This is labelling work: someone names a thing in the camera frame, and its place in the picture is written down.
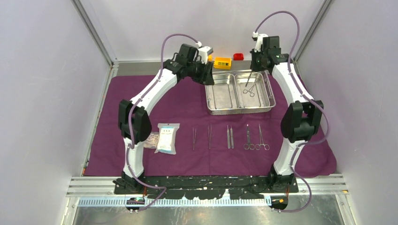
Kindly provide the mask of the steel surgical scissors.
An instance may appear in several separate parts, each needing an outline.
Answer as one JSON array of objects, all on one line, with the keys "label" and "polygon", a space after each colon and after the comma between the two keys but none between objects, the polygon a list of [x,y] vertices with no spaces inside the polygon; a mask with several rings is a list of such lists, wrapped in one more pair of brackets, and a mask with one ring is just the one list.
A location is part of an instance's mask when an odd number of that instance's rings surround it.
[{"label": "steel surgical scissors", "polygon": [[246,125],[246,143],[244,144],[244,149],[245,150],[254,150],[255,149],[255,145],[251,143],[251,139],[250,139],[250,128],[249,125]]},{"label": "steel surgical scissors", "polygon": [[264,143],[261,125],[259,124],[258,127],[259,127],[259,143],[255,145],[255,149],[260,150],[261,148],[263,148],[264,150],[269,150],[269,145]]}]

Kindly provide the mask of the steel instrument tray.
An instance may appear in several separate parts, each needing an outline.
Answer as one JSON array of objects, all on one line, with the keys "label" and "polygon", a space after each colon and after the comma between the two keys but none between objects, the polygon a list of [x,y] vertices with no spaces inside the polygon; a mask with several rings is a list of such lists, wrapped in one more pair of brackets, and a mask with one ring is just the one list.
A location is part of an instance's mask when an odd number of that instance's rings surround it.
[{"label": "steel instrument tray", "polygon": [[243,94],[250,70],[213,72],[214,85],[205,87],[207,109],[211,115],[266,113],[276,106],[276,99],[266,71],[253,72],[257,79],[255,96]]}]

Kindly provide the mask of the steel tweezers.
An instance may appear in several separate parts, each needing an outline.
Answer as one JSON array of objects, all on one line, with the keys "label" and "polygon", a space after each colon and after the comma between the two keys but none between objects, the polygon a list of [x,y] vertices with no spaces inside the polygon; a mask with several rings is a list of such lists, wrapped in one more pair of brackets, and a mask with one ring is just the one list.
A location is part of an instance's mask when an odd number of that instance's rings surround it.
[{"label": "steel tweezers", "polygon": [[208,149],[211,149],[211,140],[212,140],[212,125],[208,125],[207,127],[208,132]]},{"label": "steel tweezers", "polygon": [[192,150],[195,150],[196,133],[197,133],[197,129],[195,127],[193,127],[192,128]]}]

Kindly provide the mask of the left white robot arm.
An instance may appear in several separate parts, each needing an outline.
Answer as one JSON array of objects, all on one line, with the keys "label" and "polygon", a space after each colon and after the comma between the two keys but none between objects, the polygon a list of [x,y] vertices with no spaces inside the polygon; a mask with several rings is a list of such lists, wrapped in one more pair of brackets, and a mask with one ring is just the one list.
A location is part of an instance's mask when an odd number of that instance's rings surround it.
[{"label": "left white robot arm", "polygon": [[125,144],[125,164],[121,177],[114,181],[116,192],[139,194],[144,182],[144,141],[152,131],[149,115],[161,98],[182,79],[189,77],[202,85],[214,85],[214,64],[208,57],[212,47],[182,44],[172,59],[163,61],[157,75],[130,100],[123,99],[118,106],[118,127]]}]

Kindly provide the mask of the pink clear packet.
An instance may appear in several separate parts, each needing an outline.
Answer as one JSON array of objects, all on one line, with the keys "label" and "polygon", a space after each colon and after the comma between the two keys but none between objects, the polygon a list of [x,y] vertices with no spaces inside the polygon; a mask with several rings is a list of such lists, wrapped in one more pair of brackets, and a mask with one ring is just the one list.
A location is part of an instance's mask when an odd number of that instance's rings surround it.
[{"label": "pink clear packet", "polygon": [[148,138],[144,141],[144,148],[156,149],[159,142],[159,133],[151,132]]}]

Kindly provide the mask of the purple cloth wrap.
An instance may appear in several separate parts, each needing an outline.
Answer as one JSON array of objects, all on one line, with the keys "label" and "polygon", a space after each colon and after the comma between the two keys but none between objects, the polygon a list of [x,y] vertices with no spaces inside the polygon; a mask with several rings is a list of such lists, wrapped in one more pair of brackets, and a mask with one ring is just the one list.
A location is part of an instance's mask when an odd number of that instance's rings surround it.
[{"label": "purple cloth wrap", "polygon": [[[125,146],[118,128],[118,106],[121,100],[137,95],[151,80],[151,75],[114,77],[107,91],[91,147],[86,176],[120,176],[125,163]],[[145,149],[144,173],[148,176],[190,175],[267,175],[283,143],[280,123],[287,110],[283,92],[270,78],[276,106],[266,113],[210,115],[205,87],[183,79],[169,90],[150,113],[153,131],[159,123],[179,123],[176,154],[155,153]],[[259,143],[261,125],[264,143],[269,150],[245,150],[246,125],[251,143]],[[208,149],[208,125],[212,125],[211,149]],[[227,148],[227,125],[233,128],[234,149]],[[197,129],[192,150],[192,128]]]}]

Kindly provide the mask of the orange yellow toy block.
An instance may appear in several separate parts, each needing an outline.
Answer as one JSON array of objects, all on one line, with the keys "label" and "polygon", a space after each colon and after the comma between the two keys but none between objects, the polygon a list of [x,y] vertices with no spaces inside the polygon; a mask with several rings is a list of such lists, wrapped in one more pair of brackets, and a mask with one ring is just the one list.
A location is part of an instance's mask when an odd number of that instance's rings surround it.
[{"label": "orange yellow toy block", "polygon": [[215,57],[214,59],[215,69],[231,70],[231,64],[232,58]]}]

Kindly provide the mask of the white sterile pouch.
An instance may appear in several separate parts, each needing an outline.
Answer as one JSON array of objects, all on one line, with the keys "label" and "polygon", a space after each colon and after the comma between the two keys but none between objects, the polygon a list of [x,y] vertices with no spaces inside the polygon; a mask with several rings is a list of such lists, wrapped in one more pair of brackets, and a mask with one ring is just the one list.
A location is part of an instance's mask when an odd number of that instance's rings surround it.
[{"label": "white sterile pouch", "polygon": [[176,133],[180,128],[179,123],[159,123],[159,139],[155,153],[176,154]]}]

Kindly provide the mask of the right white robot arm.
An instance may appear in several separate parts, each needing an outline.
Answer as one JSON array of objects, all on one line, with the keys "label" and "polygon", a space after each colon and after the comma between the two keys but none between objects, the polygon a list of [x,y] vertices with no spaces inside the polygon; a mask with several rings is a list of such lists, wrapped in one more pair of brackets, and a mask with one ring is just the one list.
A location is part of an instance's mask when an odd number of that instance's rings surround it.
[{"label": "right white robot arm", "polygon": [[288,54],[283,54],[278,36],[254,32],[255,47],[250,51],[253,72],[269,71],[279,84],[288,108],[281,120],[283,143],[267,175],[273,192],[281,192],[295,177],[294,166],[306,143],[317,134],[323,110],[322,101],[313,100],[300,81]]}]

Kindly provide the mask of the steel tissue forceps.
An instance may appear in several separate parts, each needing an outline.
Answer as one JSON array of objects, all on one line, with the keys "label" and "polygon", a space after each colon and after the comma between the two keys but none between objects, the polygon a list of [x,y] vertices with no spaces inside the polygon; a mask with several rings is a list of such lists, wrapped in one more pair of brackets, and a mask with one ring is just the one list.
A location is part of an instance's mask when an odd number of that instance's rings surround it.
[{"label": "steel tissue forceps", "polygon": [[246,80],[246,83],[245,83],[245,87],[248,86],[248,83],[249,83],[249,81],[250,81],[250,79],[251,79],[252,73],[253,73],[253,71],[250,71],[250,74],[249,74],[249,76],[248,76],[248,78],[247,78],[247,80]]}]

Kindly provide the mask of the steel surgical forceps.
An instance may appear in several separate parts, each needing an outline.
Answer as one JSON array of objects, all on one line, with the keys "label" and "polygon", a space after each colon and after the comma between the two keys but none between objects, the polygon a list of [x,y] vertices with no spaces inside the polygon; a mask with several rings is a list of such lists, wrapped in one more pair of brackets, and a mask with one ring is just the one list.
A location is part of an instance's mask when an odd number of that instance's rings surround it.
[{"label": "steel surgical forceps", "polygon": [[254,93],[254,88],[256,87],[257,84],[257,79],[250,79],[248,86],[244,88],[244,90],[242,91],[243,94],[247,94],[250,97],[254,97],[255,93]]}]

